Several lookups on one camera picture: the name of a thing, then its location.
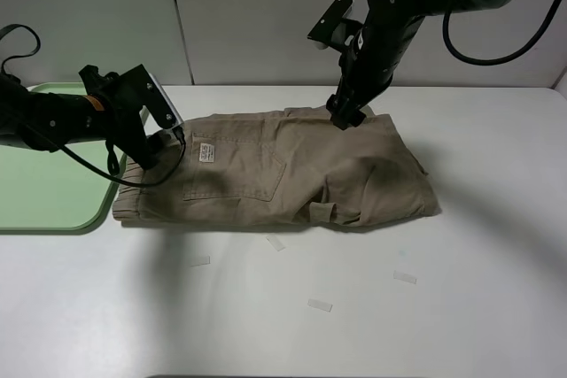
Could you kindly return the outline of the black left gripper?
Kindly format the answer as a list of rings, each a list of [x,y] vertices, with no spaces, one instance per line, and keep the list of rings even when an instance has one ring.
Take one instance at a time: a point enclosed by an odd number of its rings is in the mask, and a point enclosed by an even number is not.
[[[79,75],[88,97],[102,108],[102,117],[98,122],[105,132],[105,139],[144,170],[155,167],[158,164],[159,142],[144,132],[141,112],[146,109],[132,111],[117,98],[115,82],[121,74],[101,75],[96,66],[88,65],[81,69]]]

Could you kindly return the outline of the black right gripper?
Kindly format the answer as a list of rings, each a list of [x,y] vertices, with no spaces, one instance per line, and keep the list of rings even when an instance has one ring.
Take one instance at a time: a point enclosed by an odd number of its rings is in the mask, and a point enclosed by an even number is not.
[[[362,108],[386,91],[409,44],[421,26],[410,19],[401,26],[365,23],[341,54],[341,78],[327,101],[334,126],[358,127],[366,118]]]

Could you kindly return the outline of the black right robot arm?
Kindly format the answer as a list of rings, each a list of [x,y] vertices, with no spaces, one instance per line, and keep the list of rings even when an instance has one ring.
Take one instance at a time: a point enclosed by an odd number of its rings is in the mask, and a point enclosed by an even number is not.
[[[332,123],[357,127],[361,108],[383,93],[394,71],[428,16],[500,8],[510,0],[367,0],[363,22],[346,19],[353,0],[334,0],[322,17],[324,42],[341,54],[341,77],[328,100]]]

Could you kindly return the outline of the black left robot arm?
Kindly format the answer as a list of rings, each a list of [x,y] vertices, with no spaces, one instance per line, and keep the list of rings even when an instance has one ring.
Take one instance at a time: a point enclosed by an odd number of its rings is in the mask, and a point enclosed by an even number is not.
[[[80,77],[84,95],[30,91],[3,74],[1,144],[54,152],[70,143],[103,141],[144,170],[155,167],[158,143],[144,131],[142,111],[165,130],[183,122],[155,77],[142,65],[106,75],[85,66]]]

